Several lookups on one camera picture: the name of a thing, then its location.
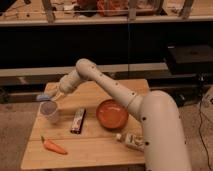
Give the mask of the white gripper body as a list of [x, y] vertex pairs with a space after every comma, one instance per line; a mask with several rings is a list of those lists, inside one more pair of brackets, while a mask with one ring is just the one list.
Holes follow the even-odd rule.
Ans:
[[77, 79], [75, 76], [65, 75], [60, 79], [59, 90], [64, 93], [72, 93], [76, 89]]

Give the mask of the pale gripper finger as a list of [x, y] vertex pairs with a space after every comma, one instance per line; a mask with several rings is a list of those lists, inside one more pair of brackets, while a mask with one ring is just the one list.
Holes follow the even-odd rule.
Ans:
[[58, 87], [56, 87], [56, 88], [50, 90], [50, 91], [49, 91], [49, 94], [50, 94], [50, 95], [55, 95], [55, 94], [57, 94], [58, 92], [59, 92]]
[[56, 95], [52, 98], [52, 100], [58, 100], [60, 99], [61, 97], [63, 97], [64, 94], [61, 93], [61, 92], [57, 92]]

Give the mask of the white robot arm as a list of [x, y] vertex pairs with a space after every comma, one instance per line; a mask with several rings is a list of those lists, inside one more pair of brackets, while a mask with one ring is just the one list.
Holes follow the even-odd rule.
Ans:
[[88, 80], [99, 85], [141, 123], [148, 171], [192, 171], [180, 113], [168, 93], [155, 90], [140, 95], [83, 58], [60, 79], [50, 97], [56, 100], [61, 93], [72, 93]]

